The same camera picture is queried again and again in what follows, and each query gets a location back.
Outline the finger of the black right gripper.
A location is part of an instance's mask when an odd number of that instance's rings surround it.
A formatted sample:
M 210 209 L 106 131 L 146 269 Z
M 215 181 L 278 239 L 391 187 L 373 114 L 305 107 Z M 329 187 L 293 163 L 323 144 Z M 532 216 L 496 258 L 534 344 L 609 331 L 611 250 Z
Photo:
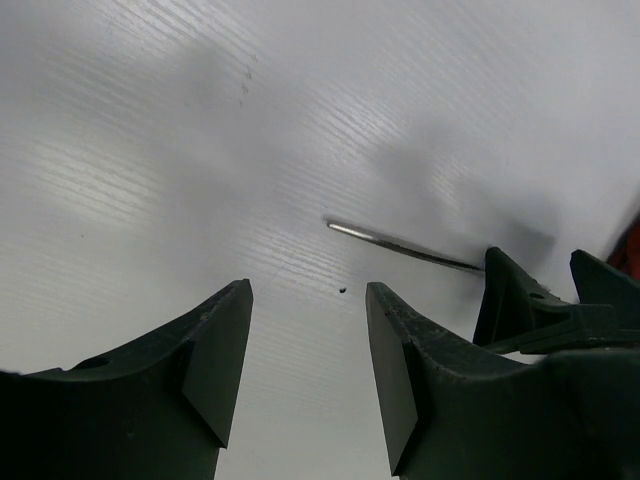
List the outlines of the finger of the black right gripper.
M 485 289 L 473 343 L 494 353 L 639 345 L 609 305 L 567 303 L 549 293 L 497 247 L 485 253 Z
M 583 250 L 571 254 L 570 269 L 581 303 L 609 305 L 621 328 L 639 329 L 638 280 Z

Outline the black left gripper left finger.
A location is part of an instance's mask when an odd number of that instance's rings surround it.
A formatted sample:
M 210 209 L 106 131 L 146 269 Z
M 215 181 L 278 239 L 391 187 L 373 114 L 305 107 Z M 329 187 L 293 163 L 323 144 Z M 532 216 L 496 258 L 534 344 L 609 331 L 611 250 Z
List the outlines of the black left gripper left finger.
M 236 280 L 69 370 L 1 375 L 5 479 L 211 479 L 228 446 L 253 305 Z

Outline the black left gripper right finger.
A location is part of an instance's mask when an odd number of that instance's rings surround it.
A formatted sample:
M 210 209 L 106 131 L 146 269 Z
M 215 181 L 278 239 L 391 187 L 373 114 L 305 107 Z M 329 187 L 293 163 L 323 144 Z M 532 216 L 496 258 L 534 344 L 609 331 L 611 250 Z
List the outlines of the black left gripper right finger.
M 391 474 L 399 479 L 635 479 L 639 354 L 491 353 L 388 286 L 365 295 Z

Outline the dark red cloth napkin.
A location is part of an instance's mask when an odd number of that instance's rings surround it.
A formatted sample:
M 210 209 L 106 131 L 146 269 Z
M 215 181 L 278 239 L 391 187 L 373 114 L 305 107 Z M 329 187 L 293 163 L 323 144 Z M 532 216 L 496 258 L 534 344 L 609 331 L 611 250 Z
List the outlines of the dark red cloth napkin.
M 639 265 L 639 205 L 632 210 L 630 219 L 624 225 L 606 263 L 634 280 L 640 279 Z

